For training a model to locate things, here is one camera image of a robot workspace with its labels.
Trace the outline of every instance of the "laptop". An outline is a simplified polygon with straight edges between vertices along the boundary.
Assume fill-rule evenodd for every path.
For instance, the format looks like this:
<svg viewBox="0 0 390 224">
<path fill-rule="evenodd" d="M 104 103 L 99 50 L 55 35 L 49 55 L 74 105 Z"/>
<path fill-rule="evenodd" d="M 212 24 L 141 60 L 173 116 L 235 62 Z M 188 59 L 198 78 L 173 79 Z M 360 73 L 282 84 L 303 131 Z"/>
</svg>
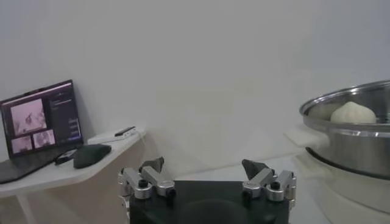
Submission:
<svg viewBox="0 0 390 224">
<path fill-rule="evenodd" d="M 3 100 L 0 108 L 10 158 L 0 163 L 0 184 L 83 145 L 72 80 Z"/>
</svg>

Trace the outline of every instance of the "video feed on screen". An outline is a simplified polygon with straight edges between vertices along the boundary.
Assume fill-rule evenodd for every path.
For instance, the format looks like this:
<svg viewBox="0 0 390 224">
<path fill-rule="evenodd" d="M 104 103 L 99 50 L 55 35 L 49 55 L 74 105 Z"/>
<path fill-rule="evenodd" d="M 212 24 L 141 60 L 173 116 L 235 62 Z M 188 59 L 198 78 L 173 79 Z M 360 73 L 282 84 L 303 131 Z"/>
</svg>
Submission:
<svg viewBox="0 0 390 224">
<path fill-rule="evenodd" d="M 11 107 L 11 115 L 16 136 L 47 127 L 41 99 Z"/>
<path fill-rule="evenodd" d="M 34 146 L 36 149 L 47 145 L 55 144 L 53 130 L 47 130 L 47 131 L 33 134 L 33 137 L 34 137 Z"/>
<path fill-rule="evenodd" d="M 12 140 L 12 151 L 14 153 L 25 152 L 32 150 L 32 143 L 30 136 L 25 136 L 22 138 L 16 138 Z"/>
</svg>

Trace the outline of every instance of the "pot handle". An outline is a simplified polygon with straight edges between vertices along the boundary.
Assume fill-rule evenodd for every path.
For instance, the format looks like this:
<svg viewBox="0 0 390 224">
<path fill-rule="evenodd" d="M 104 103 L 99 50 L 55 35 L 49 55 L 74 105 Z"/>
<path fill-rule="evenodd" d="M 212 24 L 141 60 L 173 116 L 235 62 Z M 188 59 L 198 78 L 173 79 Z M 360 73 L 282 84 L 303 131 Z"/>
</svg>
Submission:
<svg viewBox="0 0 390 224">
<path fill-rule="evenodd" d="M 308 153 L 294 156 L 292 160 L 305 179 L 314 178 L 330 181 L 333 178 L 331 170 L 326 168 L 324 164 L 318 164 L 318 161 L 315 161 Z"/>
<path fill-rule="evenodd" d="M 309 128 L 305 124 L 296 125 L 285 132 L 284 135 L 300 148 L 309 147 L 316 150 L 330 146 L 329 137 L 325 133 Z"/>
</svg>

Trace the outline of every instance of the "stainless steel pot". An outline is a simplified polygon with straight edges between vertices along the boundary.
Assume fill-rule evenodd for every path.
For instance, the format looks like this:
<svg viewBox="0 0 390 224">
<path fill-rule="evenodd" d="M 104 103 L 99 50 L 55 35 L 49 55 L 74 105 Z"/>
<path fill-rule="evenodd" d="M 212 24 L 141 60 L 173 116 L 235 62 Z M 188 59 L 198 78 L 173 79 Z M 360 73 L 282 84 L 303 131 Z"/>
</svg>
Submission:
<svg viewBox="0 0 390 224">
<path fill-rule="evenodd" d="M 329 117 L 346 102 L 370 108 L 376 124 L 334 123 Z M 307 147 L 331 166 L 390 180 L 390 80 L 342 89 L 309 100 L 300 107 L 303 123 L 325 133 L 328 144 Z"/>
</svg>

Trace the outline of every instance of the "white desk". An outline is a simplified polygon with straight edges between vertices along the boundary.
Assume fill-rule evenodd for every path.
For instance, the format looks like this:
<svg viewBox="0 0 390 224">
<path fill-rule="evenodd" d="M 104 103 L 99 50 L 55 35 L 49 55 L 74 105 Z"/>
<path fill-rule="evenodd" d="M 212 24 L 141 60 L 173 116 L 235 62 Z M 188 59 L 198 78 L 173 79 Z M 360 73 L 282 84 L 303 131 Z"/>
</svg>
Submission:
<svg viewBox="0 0 390 224">
<path fill-rule="evenodd" d="M 24 215 L 26 216 L 27 222 L 29 224 L 37 224 L 26 198 L 27 193 L 76 184 L 95 176 L 114 159 L 139 141 L 141 137 L 145 136 L 145 130 L 140 130 L 139 128 L 137 130 L 139 132 L 138 134 L 121 141 L 108 143 L 107 145 L 112 147 L 112 151 L 101 161 L 90 167 L 75 169 L 73 168 L 72 160 L 61 164 L 60 166 L 55 166 L 54 163 L 52 163 L 23 179 L 7 184 L 0 184 L 0 198 L 16 195 Z"/>
<path fill-rule="evenodd" d="M 275 169 L 277 173 L 282 170 L 293 171 L 297 175 L 297 203 L 290 213 L 291 224 L 330 224 L 328 219 L 319 209 L 314 199 L 307 191 L 307 183 L 295 167 L 291 157 L 282 157 L 262 161 L 267 166 Z M 176 180 L 214 180 L 214 181 L 246 181 L 246 173 L 242 166 L 231 166 L 206 172 L 184 175 Z"/>
</svg>

